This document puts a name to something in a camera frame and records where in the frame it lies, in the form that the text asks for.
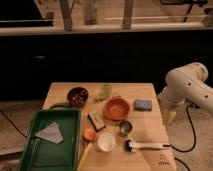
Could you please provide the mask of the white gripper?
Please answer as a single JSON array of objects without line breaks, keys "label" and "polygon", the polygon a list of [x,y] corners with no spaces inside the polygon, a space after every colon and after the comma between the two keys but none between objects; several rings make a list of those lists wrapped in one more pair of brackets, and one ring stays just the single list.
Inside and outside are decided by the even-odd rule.
[{"label": "white gripper", "polygon": [[183,97],[175,91],[163,89],[157,98],[163,115],[163,124],[170,125],[176,117],[176,112],[172,110],[183,103]]}]

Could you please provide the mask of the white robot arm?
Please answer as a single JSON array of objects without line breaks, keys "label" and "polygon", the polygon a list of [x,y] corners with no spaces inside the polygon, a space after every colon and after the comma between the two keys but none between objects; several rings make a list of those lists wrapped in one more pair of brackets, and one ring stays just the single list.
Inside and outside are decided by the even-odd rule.
[{"label": "white robot arm", "polygon": [[164,125],[171,123],[176,116],[175,108],[185,100],[213,114],[213,88],[205,84],[207,78],[208,70],[199,62],[172,69],[166,74],[166,86],[157,96]]}]

